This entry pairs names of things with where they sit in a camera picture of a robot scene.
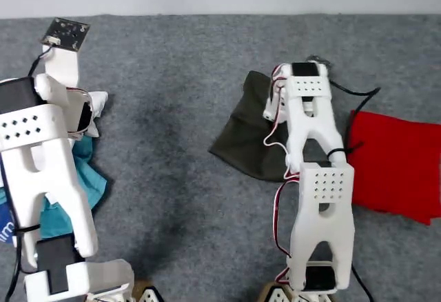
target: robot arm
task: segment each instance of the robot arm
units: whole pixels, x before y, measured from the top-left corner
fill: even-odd
[[[331,106],[325,65],[308,61],[281,64],[273,72],[263,116],[287,122],[286,163],[291,177],[300,173],[299,208],[287,257],[289,286],[297,292],[331,294],[349,285],[354,224],[351,208],[353,168],[342,150]],[[315,139],[329,162],[306,163],[303,148]],[[327,241],[331,262],[310,261],[316,246]]]
[[[14,215],[18,264],[22,251],[37,269],[25,276],[29,302],[73,301],[71,298],[135,301],[134,274],[129,263],[90,263],[84,259],[96,254],[98,240],[87,197],[78,182],[71,138],[80,137],[92,121],[88,93],[76,88],[76,52],[87,29],[85,24],[55,19],[43,38],[45,54],[34,62],[29,76],[0,82],[1,167]],[[47,59],[46,73],[34,78],[33,70],[42,58]],[[90,110],[84,109],[85,103]],[[37,148],[40,163],[35,161]],[[41,201],[47,194],[67,212],[73,234],[40,240]]]

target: hole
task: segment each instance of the hole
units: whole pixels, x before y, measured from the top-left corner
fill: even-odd
[[[310,261],[332,261],[332,251],[329,243],[326,241],[321,241],[312,252]]]
[[[330,204],[329,203],[319,203],[318,204],[318,211],[324,212],[329,209]]]

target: black wire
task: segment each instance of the black wire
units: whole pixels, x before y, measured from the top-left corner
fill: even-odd
[[[53,46],[50,46],[47,50],[45,50],[44,52],[42,52],[36,59],[35,61],[32,62],[32,65],[30,66],[29,72],[28,72],[28,77],[31,77],[34,72],[35,69],[37,68],[38,64],[40,63],[40,60],[43,58],[44,55],[46,55],[47,53],[49,53],[49,51],[52,49]]]
[[[19,224],[19,221],[18,221],[17,212],[15,211],[14,205],[12,203],[12,197],[10,194],[8,180],[6,179],[5,167],[3,165],[3,158],[1,157],[1,154],[0,154],[0,171],[1,171],[1,178],[3,179],[3,187],[5,189],[6,201],[8,202],[8,206],[9,206],[10,213],[12,216],[12,221],[13,221],[14,227],[16,229]],[[19,280],[19,275],[20,275],[22,240],[21,240],[20,234],[17,234],[16,237],[17,237],[17,248],[16,248],[16,252],[15,252],[14,272],[12,273],[12,278],[11,278],[11,282],[9,284],[8,292],[6,293],[6,296],[5,296],[5,300],[4,300],[5,302],[8,302],[10,300],[10,298],[12,297],[12,295],[14,294],[15,288],[17,286],[17,281]]]
[[[307,61],[317,61],[318,63],[325,64],[326,67],[328,68],[329,74],[332,73],[332,64],[330,61],[328,61],[326,59],[323,59],[323,58],[316,56],[316,55],[311,55],[307,58]],[[352,149],[349,149],[349,142],[350,142],[350,138],[351,138],[351,129],[352,129],[353,122],[354,122],[357,114],[362,110],[362,108],[366,105],[366,103],[369,102],[369,100],[371,100],[375,95],[377,95],[377,93],[381,90],[381,87],[377,87],[377,88],[371,90],[370,92],[354,92],[353,90],[348,90],[346,87],[339,85],[338,83],[336,83],[335,81],[333,81],[331,79],[329,79],[329,83],[332,86],[337,87],[339,90],[346,92],[347,94],[355,95],[357,97],[366,97],[358,105],[358,107],[351,113],[351,115],[349,116],[348,122],[346,124],[345,137],[343,139],[343,147],[344,148],[342,150],[344,150],[346,153],[352,152],[354,149],[362,146],[362,143],[359,143],[359,144],[355,145],[354,147],[352,147]],[[351,264],[351,269],[352,269],[353,275],[357,279],[357,282],[360,284],[361,288],[365,291],[367,297],[369,298],[369,302],[375,302],[371,292],[366,287],[365,283],[363,283],[363,280],[358,275],[357,270],[356,270],[355,266],[353,266],[353,264]]]
[[[308,299],[306,299],[305,297],[303,297],[301,295],[299,295],[298,297],[300,297],[303,301],[310,302]]]
[[[370,293],[370,291],[367,289],[365,283],[363,283],[363,280],[361,280],[360,276],[357,273],[357,270],[355,269],[355,267],[351,266],[353,275],[355,276],[355,278],[357,279],[358,283],[360,284],[361,288],[365,291],[367,297],[369,298],[369,302],[375,302],[375,300],[373,299],[372,294]]]

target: floor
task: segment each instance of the floor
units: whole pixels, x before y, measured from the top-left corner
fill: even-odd
[[[319,54],[336,80],[366,91],[366,107],[441,123],[441,16],[86,17],[81,85],[106,90],[93,166],[108,178],[94,214],[94,260],[123,258],[166,301],[255,301],[285,265],[271,240],[277,184],[239,173],[207,149],[241,96],[248,71]],[[50,19],[0,20],[0,76],[24,75]],[[340,130],[359,99],[334,91]],[[297,191],[285,193],[279,235],[288,244]],[[353,262],[377,301],[441,293],[441,220],[425,226],[354,207]],[[0,292],[14,250],[0,243]],[[339,301],[367,301],[355,280]],[[23,286],[13,301],[24,301]]]

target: black cable tie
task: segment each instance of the black cable tie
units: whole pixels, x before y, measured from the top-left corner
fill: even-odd
[[[326,155],[326,157],[329,159],[330,156],[335,153],[335,152],[344,152],[345,154],[347,153],[347,150],[344,148],[334,148],[333,150],[331,150],[330,152],[328,152],[328,155]]]
[[[23,235],[25,233],[38,230],[40,228],[40,224],[36,224],[33,226],[29,226],[28,228],[17,228],[14,230],[15,235]]]

